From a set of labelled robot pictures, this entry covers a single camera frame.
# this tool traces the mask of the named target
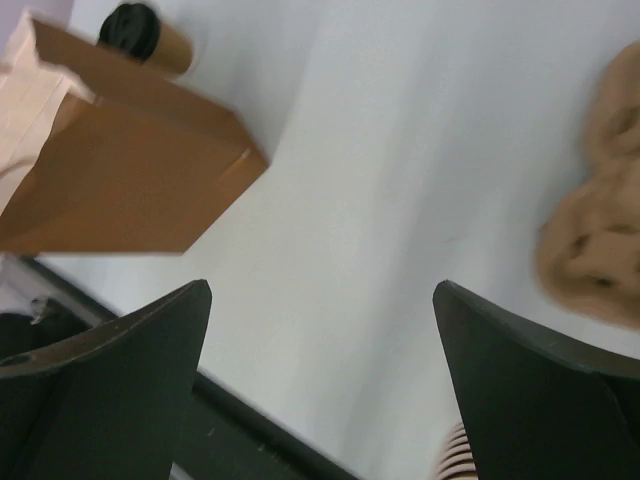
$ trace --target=striped fabric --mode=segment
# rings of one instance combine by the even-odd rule
[[[456,425],[447,437],[433,480],[478,480],[464,425]]]

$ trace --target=beige knit blanket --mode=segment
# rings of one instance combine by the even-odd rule
[[[538,275],[564,306],[640,328],[640,43],[608,66],[584,138],[592,177],[544,227]]]

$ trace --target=white wall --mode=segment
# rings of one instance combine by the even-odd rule
[[[71,18],[73,0],[2,0],[0,2],[0,51],[4,49],[25,6],[33,7],[60,24],[67,25]]]

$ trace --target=white table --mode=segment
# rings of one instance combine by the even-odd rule
[[[272,166],[181,257],[50,265],[123,312],[209,280],[200,368],[366,479],[426,478],[456,419],[441,280],[640,358],[637,333],[557,309],[530,268],[639,2],[165,3],[209,22],[188,80],[243,114]],[[72,25],[95,35],[105,4],[76,0]]]

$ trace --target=cardboard box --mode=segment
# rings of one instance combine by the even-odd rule
[[[227,108],[117,52],[33,27],[40,59],[99,100],[63,101],[0,216],[0,251],[184,252],[267,168]]]

